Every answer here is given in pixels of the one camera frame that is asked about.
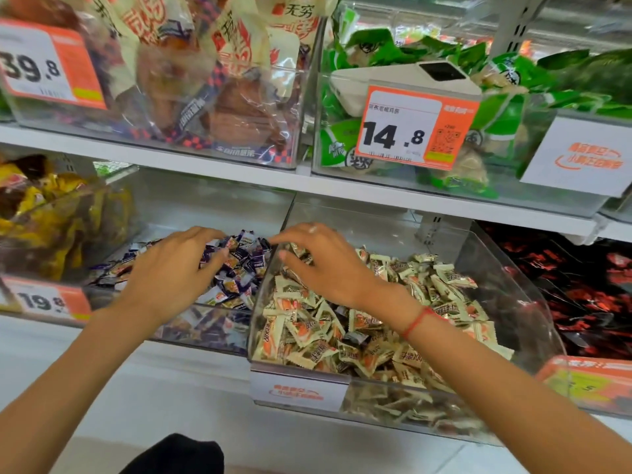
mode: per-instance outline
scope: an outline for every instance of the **tiled floor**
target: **tiled floor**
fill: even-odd
[[[51,474],[118,474],[143,449],[85,437],[74,437]],[[239,466],[226,466],[225,474],[274,474]]]

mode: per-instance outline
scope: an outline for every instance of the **price tag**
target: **price tag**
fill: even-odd
[[[478,104],[371,85],[355,154],[449,170]]]
[[[0,64],[15,96],[106,109],[82,37],[73,30],[0,20]]]
[[[266,403],[337,413],[348,387],[349,382],[326,382],[250,370],[250,397]]]
[[[13,276],[3,276],[2,280],[24,313],[80,320],[91,315],[90,304],[80,287]]]
[[[632,180],[632,126],[558,115],[520,181],[619,198]]]

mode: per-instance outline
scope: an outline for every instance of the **orange price tag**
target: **orange price tag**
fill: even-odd
[[[76,31],[0,19],[0,61],[4,86],[15,96],[107,109]]]
[[[13,276],[3,276],[2,280],[24,313],[79,320],[91,316],[90,304],[80,287]]]
[[[356,156],[452,168],[479,102],[388,87],[368,87]]]

